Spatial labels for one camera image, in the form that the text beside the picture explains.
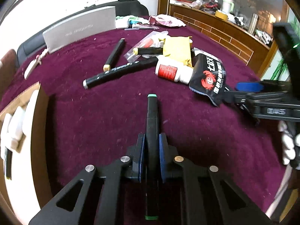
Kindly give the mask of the white gloved hand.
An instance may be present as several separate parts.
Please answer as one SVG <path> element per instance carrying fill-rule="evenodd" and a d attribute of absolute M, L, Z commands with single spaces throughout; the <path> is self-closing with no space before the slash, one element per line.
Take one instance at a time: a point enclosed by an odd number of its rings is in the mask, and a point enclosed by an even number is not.
<path fill-rule="evenodd" d="M 285 121 L 279 121 L 278 131 L 281 133 L 283 164 L 299 170 L 299 133 L 293 134 L 291 122 Z"/>

